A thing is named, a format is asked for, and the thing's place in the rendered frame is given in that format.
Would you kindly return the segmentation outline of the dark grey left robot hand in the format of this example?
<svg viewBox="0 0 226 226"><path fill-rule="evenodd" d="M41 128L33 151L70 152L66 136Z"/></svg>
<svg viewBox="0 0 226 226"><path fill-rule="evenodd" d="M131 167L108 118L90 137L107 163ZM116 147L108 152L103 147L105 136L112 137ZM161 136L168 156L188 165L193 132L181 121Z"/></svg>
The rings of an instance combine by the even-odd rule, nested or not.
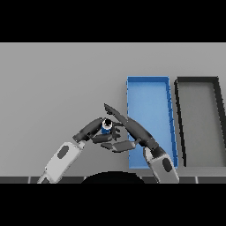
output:
<svg viewBox="0 0 226 226"><path fill-rule="evenodd" d="M102 134L102 122L106 119L99 117L87 124L83 129L81 129L72 138L77 142L92 140L95 144L104 143L108 141L117 140L121 137L120 130L118 126L122 126L121 123L113 122L113 127L110 134Z"/></svg>

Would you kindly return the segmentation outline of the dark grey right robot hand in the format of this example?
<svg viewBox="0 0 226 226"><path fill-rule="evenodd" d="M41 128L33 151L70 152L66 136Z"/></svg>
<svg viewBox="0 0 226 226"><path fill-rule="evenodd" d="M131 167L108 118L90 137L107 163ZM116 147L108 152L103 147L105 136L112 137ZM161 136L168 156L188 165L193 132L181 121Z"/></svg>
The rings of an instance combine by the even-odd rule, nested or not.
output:
<svg viewBox="0 0 226 226"><path fill-rule="evenodd" d="M140 144L142 147L147 147L154 158L158 158L166 154L154 137L137 121L130 117L125 118L119 111L110 107L108 104L104 104L104 108L109 115L113 115L123 125L123 127L134 138L134 141L125 140L114 144L101 143L102 147L105 147L115 153L121 153L132 150L137 144Z"/></svg>

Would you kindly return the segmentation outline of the blue pipe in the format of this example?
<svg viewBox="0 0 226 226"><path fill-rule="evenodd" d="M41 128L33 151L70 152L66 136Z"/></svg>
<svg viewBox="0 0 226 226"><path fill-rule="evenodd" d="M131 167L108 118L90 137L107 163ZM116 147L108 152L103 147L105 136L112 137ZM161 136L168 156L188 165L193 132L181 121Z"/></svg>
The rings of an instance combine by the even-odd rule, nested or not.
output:
<svg viewBox="0 0 226 226"><path fill-rule="evenodd" d="M106 118L102 122L102 134L110 134L112 127L113 127L113 122L109 118Z"/></svg>

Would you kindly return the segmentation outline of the blue bin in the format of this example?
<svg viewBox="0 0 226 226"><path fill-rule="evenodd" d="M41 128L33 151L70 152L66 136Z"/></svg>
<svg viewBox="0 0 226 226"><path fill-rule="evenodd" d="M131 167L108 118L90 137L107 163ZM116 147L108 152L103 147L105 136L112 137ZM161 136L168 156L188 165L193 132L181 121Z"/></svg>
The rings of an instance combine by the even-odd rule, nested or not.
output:
<svg viewBox="0 0 226 226"><path fill-rule="evenodd" d="M168 76L128 76L127 116L140 123L178 166L175 121Z"/></svg>

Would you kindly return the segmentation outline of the dark grey bin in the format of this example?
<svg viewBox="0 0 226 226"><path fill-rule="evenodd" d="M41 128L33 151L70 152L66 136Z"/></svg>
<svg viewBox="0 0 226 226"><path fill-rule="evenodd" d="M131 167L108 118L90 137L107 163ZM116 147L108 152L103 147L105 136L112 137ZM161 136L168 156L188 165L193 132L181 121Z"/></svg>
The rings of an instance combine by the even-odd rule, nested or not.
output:
<svg viewBox="0 0 226 226"><path fill-rule="evenodd" d="M218 77L174 82L185 167L226 167L226 115Z"/></svg>

